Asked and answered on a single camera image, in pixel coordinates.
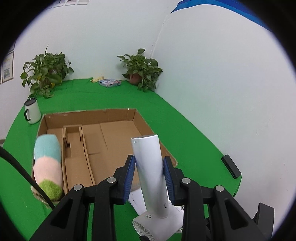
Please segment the large open cardboard box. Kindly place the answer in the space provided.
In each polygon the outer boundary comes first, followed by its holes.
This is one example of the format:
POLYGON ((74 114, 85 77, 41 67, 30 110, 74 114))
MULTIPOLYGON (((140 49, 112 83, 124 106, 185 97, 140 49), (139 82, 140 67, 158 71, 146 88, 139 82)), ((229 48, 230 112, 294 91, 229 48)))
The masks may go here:
POLYGON ((81 125, 95 185, 133 154, 131 139, 154 132, 137 109, 99 109, 43 115, 37 135, 54 134, 62 152, 62 127, 81 125))

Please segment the yellow small item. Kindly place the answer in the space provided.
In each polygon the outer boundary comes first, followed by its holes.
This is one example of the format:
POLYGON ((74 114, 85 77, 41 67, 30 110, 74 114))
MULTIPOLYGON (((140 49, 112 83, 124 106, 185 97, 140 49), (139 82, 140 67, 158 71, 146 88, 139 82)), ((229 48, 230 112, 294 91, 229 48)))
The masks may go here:
POLYGON ((101 80, 104 80, 104 77, 103 77, 103 76, 100 76, 100 77, 97 77, 97 78, 92 78, 92 79, 91 79, 91 82, 92 82, 92 83, 96 83, 96 82, 99 82, 99 81, 101 81, 101 80))

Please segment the colourful tissue packet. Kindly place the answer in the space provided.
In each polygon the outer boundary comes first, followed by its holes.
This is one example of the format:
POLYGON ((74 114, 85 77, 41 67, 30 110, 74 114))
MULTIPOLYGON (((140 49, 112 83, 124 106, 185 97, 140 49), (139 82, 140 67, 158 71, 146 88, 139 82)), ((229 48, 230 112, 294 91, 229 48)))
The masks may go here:
POLYGON ((115 86, 120 86, 121 81, 116 79, 103 79, 99 80, 99 84, 106 88, 111 88, 115 86))

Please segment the framed certificates on wall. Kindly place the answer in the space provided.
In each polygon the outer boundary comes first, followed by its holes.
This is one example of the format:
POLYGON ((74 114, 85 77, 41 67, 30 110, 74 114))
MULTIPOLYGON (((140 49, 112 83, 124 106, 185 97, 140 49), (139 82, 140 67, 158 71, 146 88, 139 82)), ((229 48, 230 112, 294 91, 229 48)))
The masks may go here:
POLYGON ((1 84, 10 81, 14 78, 14 51, 15 51, 14 42, 8 53, 6 54, 3 63, 1 64, 1 84))

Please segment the small potted plant brown pot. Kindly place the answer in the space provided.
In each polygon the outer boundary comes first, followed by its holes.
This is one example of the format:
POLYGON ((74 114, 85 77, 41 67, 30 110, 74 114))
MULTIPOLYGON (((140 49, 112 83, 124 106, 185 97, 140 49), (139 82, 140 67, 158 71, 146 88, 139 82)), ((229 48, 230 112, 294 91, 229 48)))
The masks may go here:
POLYGON ((163 73, 158 61, 144 56, 145 49, 139 48, 135 55, 118 55, 122 65, 126 68, 123 77, 130 84, 136 85, 143 92, 155 91, 159 76, 163 73))

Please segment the large leafy potted plant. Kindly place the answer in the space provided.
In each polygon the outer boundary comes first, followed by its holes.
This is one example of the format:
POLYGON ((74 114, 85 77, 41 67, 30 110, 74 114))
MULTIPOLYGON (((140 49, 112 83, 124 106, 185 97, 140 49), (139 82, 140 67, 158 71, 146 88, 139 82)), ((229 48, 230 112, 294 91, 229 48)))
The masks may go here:
POLYGON ((51 98, 53 89, 60 86, 65 78, 74 73, 71 62, 66 60, 64 53, 53 54, 44 51, 23 65, 20 75, 22 86, 29 87, 29 98, 42 96, 51 98))

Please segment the white handheld hair dryer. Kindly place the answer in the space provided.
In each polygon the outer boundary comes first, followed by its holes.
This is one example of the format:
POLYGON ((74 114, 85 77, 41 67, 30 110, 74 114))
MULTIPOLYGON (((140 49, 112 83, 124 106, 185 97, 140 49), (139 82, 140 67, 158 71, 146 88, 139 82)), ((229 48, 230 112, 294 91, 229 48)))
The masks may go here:
POLYGON ((149 240, 168 240, 183 226, 184 211, 168 199, 159 136, 136 137, 131 142, 146 207, 133 219, 133 227, 149 240))

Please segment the pastel plush caterpillar toy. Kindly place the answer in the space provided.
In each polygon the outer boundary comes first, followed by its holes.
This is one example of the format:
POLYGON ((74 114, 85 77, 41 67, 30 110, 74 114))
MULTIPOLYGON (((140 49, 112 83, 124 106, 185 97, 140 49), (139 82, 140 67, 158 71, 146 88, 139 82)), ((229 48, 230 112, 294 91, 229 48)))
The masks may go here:
POLYGON ((56 135, 38 136, 34 146, 33 174, 52 202, 60 201, 64 192, 61 161, 61 146, 56 135))

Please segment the black rectangular block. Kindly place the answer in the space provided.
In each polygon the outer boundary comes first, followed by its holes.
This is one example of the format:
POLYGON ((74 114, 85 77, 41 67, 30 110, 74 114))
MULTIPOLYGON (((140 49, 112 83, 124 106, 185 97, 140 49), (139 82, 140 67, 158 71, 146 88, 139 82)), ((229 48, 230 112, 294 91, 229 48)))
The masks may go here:
POLYGON ((234 179, 237 179, 241 176, 241 171, 238 169, 229 155, 222 156, 221 161, 234 179))

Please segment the staff photo chart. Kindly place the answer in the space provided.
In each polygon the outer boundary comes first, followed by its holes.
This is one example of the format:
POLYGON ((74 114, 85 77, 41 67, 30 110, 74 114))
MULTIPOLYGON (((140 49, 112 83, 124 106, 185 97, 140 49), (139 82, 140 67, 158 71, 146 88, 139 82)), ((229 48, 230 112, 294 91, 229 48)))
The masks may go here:
POLYGON ((86 6, 89 2, 90 0, 59 0, 54 1, 46 9, 61 8, 64 6, 86 6))

